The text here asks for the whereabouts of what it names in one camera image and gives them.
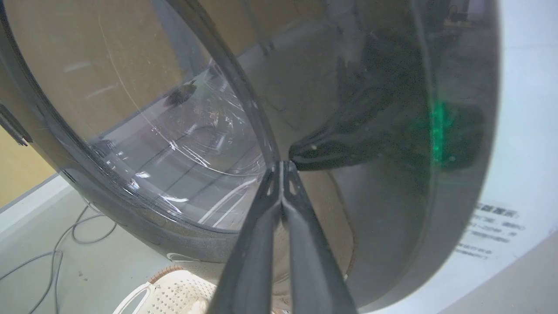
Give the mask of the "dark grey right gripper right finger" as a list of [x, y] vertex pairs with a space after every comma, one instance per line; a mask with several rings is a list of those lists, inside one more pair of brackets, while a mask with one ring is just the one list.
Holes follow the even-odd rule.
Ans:
[[293, 314], [356, 314], [353, 298], [290, 161], [281, 163], [281, 203], [289, 231]]

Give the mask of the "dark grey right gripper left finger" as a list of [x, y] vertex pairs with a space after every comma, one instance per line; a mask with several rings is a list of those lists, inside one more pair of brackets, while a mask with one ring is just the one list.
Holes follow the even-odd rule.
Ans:
[[282, 215], [281, 162], [267, 168], [208, 307], [209, 314], [270, 314], [274, 234]]

